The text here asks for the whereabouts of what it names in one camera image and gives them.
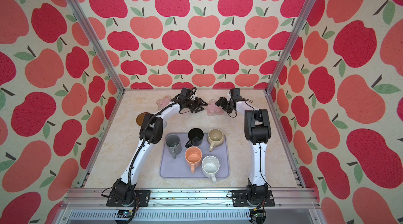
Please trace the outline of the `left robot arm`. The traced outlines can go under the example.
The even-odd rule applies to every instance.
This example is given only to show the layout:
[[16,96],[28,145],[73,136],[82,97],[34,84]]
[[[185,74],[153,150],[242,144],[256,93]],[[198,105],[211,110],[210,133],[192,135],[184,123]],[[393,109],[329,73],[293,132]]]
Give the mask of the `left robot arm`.
[[198,113],[203,111],[206,106],[207,103],[199,97],[178,95],[160,111],[154,114],[147,113],[140,128],[140,140],[136,152],[125,172],[111,187],[111,192],[107,199],[122,205],[135,203],[136,194],[134,188],[140,171],[151,149],[161,141],[166,121],[183,109]]

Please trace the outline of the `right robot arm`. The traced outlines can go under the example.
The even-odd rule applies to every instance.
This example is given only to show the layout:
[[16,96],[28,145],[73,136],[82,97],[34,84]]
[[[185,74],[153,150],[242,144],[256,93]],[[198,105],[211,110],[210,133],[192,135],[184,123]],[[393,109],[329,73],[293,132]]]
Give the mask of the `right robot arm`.
[[227,113],[244,115],[244,133],[251,150],[251,169],[246,186],[247,202],[252,206],[274,206],[272,188],[267,182],[266,150],[271,138],[271,126],[267,109],[256,109],[240,98],[219,98],[216,102]]

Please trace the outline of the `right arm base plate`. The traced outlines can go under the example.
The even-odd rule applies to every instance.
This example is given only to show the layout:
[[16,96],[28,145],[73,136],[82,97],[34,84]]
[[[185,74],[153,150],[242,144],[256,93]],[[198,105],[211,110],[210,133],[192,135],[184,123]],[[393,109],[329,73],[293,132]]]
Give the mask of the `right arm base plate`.
[[248,199],[246,190],[232,190],[232,196],[230,197],[233,201],[234,207],[274,207],[275,199],[273,197],[272,191],[269,191],[268,196],[254,196]]

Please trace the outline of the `pink flower coaster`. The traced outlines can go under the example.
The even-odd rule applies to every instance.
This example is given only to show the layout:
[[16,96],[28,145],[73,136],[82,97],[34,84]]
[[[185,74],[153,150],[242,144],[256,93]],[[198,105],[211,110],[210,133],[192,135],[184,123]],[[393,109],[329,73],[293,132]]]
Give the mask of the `pink flower coaster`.
[[158,105],[158,110],[163,109],[164,107],[166,107],[167,105],[169,105],[171,103],[171,96],[164,96],[163,98],[159,99],[156,104]]
[[224,111],[221,107],[216,105],[216,100],[215,99],[211,99],[208,102],[208,106],[207,106],[207,115],[212,117],[212,116],[221,116],[224,114]]

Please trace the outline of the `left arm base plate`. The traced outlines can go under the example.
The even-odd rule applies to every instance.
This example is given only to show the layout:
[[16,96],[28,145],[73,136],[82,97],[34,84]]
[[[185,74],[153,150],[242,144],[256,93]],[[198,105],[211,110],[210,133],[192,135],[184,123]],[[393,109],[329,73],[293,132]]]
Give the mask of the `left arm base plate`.
[[130,189],[126,191],[112,190],[108,196],[108,207],[147,207],[150,200],[149,190],[135,190],[135,195]]

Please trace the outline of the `beige mug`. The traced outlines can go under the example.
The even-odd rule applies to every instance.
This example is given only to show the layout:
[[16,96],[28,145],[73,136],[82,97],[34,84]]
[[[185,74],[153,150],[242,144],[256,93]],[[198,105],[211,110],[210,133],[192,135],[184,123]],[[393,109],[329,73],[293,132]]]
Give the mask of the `beige mug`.
[[224,134],[219,129],[211,129],[207,135],[209,151],[212,152],[215,147],[221,146],[224,143]]

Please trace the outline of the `brown round coaster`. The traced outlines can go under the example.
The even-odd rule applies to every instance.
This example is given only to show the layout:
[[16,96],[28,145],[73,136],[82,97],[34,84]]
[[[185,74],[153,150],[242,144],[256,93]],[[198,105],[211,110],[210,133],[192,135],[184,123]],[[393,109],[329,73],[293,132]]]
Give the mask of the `brown round coaster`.
[[145,116],[148,112],[143,112],[136,117],[136,123],[138,126],[142,126]]

